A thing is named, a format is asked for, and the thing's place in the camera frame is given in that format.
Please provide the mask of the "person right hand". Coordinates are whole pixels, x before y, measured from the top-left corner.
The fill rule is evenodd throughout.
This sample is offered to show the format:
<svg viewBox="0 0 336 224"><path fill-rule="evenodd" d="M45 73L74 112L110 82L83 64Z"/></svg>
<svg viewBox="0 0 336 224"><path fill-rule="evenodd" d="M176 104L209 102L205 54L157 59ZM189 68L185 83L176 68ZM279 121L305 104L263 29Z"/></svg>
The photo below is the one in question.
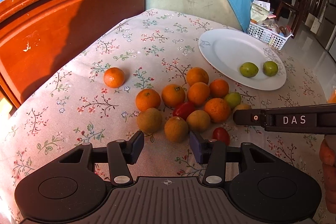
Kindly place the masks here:
<svg viewBox="0 0 336 224"><path fill-rule="evenodd" d="M319 158L322 161L326 207L330 213L335 214L335 152L328 146L326 139L323 139L321 143Z"/></svg>

